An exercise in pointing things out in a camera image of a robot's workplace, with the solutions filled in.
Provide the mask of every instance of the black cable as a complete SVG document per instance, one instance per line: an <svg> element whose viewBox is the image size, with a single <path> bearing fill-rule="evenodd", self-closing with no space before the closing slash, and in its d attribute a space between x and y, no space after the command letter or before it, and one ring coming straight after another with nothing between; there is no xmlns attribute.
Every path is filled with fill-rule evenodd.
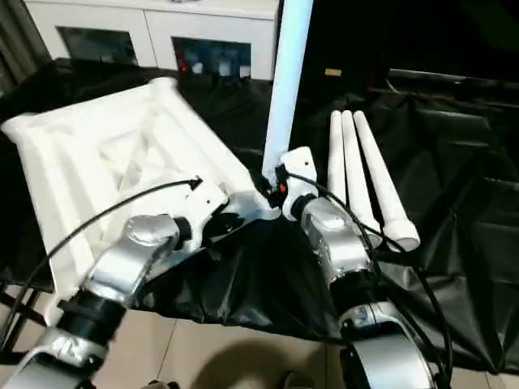
<svg viewBox="0 0 519 389"><path fill-rule="evenodd" d="M409 325L416 331L418 337L422 340L423 345L427 350L431 352L431 357L434 360L436 366L438 366L438 374L440 375L441 382L438 382L436 379L436 383L438 384L439 389L450 389L450 378L448 377L448 373L445 370L444 364L441 361L440 354L436 351L435 345L429 339L429 336L425 333L425 331L416 323L413 315L398 302L398 299L393 297L389 297L395 307L398 309L398 312L402 315L402 317L409 323Z"/></svg>
<svg viewBox="0 0 519 389"><path fill-rule="evenodd" d="M304 181L304 182L306 182L308 184L311 184L311 185L315 186L315 188L317 188L317 190L319 192L323 193L324 195L326 195L330 199L334 200L339 206L341 206L341 208L344 209L344 211L350 216L351 220L359 228L359 230L361 232L361 235L362 235L362 239L365 241L367 246L370 248L370 254L373 252L374 249L373 249L373 245L371 244L371 241L370 241L369 237L367 236L366 231L369 231L369 232L373 233L374 235L376 235L378 237L381 237L386 242L388 242L390 245L396 247L401 253L405 253L405 249L398 242L395 242L393 239L391 239L391 238L387 237L386 235L382 234L380 231L377 231L376 229L373 229L373 228L365 225L362 221L360 221L360 219L351 211L351 208L348 207L342 200L340 200L326 186L322 186L318 182L315 182L314 180L311 180L311 179L306 178L304 176L301 176L299 174L290 173L290 172L286 172L286 174L289 177L297 178L298 180ZM370 257L371 257L371 260L373 262L373 265L374 265L374 268L375 268L375 272L378 273L377 274L378 276L381 276L382 275L382 271L380 269L380 265L378 263L378 259L376 259L376 257L374 255L370 255ZM412 268L413 268L413 271L416 273L420 283L422 284L422 286L423 286L423 288L424 288L424 290L426 292L427 297L431 301L431 304L433 306L433 309L435 310L435 313L438 315L438 317L440 318L440 321L442 322L442 335L444 337L445 352L447 353L447 362L445 363L446 367L440 362L438 364L438 369L439 369L440 374L442 375L443 381L444 381L444 384L442 385L442 387L449 387L451 379L452 379L452 375L453 375L453 342L452 342L452 339L451 339L451 336L450 336L450 330L448 329L448 323L447 323L447 320L445 318L444 312L443 312L443 310L441 308L441 305L438 302L438 299L436 298L436 296L435 296L431 286L427 282L427 279L423 275L421 269L419 269L416 266L412 266ZM415 329L417 327L419 327L419 325L414 321L412 316L411 315L408 315L408 316L410 318L410 320L408 320L408 321L409 321L411 327L413 327ZM437 361L441 361L441 358L440 358L436 348L432 344L431 340L427 337L425 332L417 331L417 334L418 334L418 336L420 336L420 338L422 339L424 344L427 345L427 347L432 347L431 352L435 356L435 359Z"/></svg>
<svg viewBox="0 0 519 389"><path fill-rule="evenodd" d="M25 298L25 295L27 294L28 289L31 286L32 281L37 276L37 274L41 271L43 266L45 266L49 261L64 247L66 246L72 239L74 239L78 234L82 233L86 228L88 228L90 225L96 223L99 219L102 219L103 217L109 215L110 213L117 211L120 207L124 207L128 203L132 203L136 201L137 199L140 199L141 197L144 197L146 195L150 195L151 193L157 192L159 190L164 190L167 188L171 188L173 186L180 186L180 185L189 185L191 188L195 188L200 183L200 180L184 180L184 181L177 181L177 182L168 182L166 184L162 184L159 186L154 186L153 188L143 190L142 192L139 192L138 194L134 194L133 196L129 197L128 199L124 199L120 203L117 203L113 205L112 207L109 207L105 209L103 212L98 213L91 219L85 221L82 223L78 228L76 228L74 231L72 231L68 236L64 237L34 268L34 270L31 272L31 274L28 276L28 278L25 280L24 285L22 286L21 290L19 291L18 295L16 296L16 300L13 303L11 310L9 312L9 315L7 316L6 321L2 325L2 329L0 329L0 346L2 347L2 350L4 348L4 345L6 343L7 335L9 334L9 330L11 329L12 323L15 320L15 316L18 312L18 309L22 305L22 302Z"/></svg>
<svg viewBox="0 0 519 389"><path fill-rule="evenodd" d="M373 229L373 228L369 227L368 225L364 225L363 228L365 228L370 233L373 233L374 235L381 237L389 245L396 247L401 253L405 253L405 249L398 242L395 242L393 239L382 234L380 231L377 231L376 229ZM451 379L453 377L453 370L454 370L454 360L453 359L454 358L453 358L453 341L452 341L450 330L448 329L447 318L445 317L445 313L442 310L440 302L436 298L434 291L432 290L431 286L427 282L427 278L425 277L423 270L416 265L412 265L411 268L413 269L418 280L420 281L420 284L422 285L423 289L425 290L427 298L429 298L429 300L431 301L432 307L433 307L436 315L438 315L438 317L440 318L440 322L442 324L442 335L444 337L444 347L445 347L445 352L447 354L447 361L445 362L445 365L446 365L445 373L447 375L448 383L450 383Z"/></svg>

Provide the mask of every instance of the cabinet door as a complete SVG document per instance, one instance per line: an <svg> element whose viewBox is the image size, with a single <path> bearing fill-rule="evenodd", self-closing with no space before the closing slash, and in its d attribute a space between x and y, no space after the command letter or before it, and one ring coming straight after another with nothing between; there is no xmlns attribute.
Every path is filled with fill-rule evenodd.
<svg viewBox="0 0 519 389"><path fill-rule="evenodd" d="M193 62L232 75L248 63L253 79L272 79L273 20L160 11L146 11L146 20L159 67L183 71Z"/></svg>
<svg viewBox="0 0 519 389"><path fill-rule="evenodd" d="M156 66L144 11L27 2L52 58Z"/></svg>

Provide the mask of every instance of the floor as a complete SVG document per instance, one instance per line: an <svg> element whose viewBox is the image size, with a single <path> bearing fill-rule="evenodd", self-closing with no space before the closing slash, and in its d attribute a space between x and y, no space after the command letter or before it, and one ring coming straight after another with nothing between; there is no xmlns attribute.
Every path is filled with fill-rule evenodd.
<svg viewBox="0 0 519 389"><path fill-rule="evenodd" d="M36 305L41 310L45 296ZM6 308L0 309L0 316ZM42 329L30 323L17 350L31 347ZM336 347L241 327L200 325L131 311L94 384L139 389L158 378L182 389L273 389L289 370L306 372L318 388L344 389ZM0 366L0 386L13 367ZM453 389L513 389L519 377L456 370Z"/></svg>

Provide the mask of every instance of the white pvc pipe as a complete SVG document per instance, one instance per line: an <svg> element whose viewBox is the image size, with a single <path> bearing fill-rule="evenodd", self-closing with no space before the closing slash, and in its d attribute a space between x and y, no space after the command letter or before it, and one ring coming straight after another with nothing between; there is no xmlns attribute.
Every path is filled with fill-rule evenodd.
<svg viewBox="0 0 519 389"><path fill-rule="evenodd" d="M285 0L262 174L275 185L275 168L289 149L313 0Z"/></svg>
<svg viewBox="0 0 519 389"><path fill-rule="evenodd" d="M342 138L344 143L344 166L348 182L348 198L351 211L368 227L380 231L380 225L373 216L370 195L367 191L364 168L358 149L357 135L355 134L354 118L351 111L342 113ZM371 244L380 246L382 239L373 233L367 232Z"/></svg>
<svg viewBox="0 0 519 389"><path fill-rule="evenodd" d="M354 120L384 218L384 234L398 242L406 251L412 251L420 246L418 231L405 213L364 112L355 112ZM391 245L389 248L397 251L397 248Z"/></svg>
<svg viewBox="0 0 519 389"><path fill-rule="evenodd" d="M342 144L341 113L333 111L330 118L330 151L328 154L328 189L346 203L346 179Z"/></svg>

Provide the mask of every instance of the black tablecloth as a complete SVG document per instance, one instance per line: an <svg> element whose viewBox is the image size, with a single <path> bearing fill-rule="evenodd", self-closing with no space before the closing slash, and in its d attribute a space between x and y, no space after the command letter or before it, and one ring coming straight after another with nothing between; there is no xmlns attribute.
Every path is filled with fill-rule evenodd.
<svg viewBox="0 0 519 389"><path fill-rule="evenodd" d="M57 61L0 99L0 122L89 100L169 75ZM181 93L253 172L260 170L268 83L181 78ZM456 342L457 365L519 372L519 123L517 111L420 96L344 95L298 103L292 147L311 147L326 178L332 109L363 109L405 208L422 238L407 254L427 269ZM44 253L15 146L0 135L2 278L23 282ZM383 269L439 347L430 303L402 256L379 250ZM49 272L38 286L51 289ZM146 285L138 309L201 323L243 325L339 340L337 318L301 231L258 221Z"/></svg>

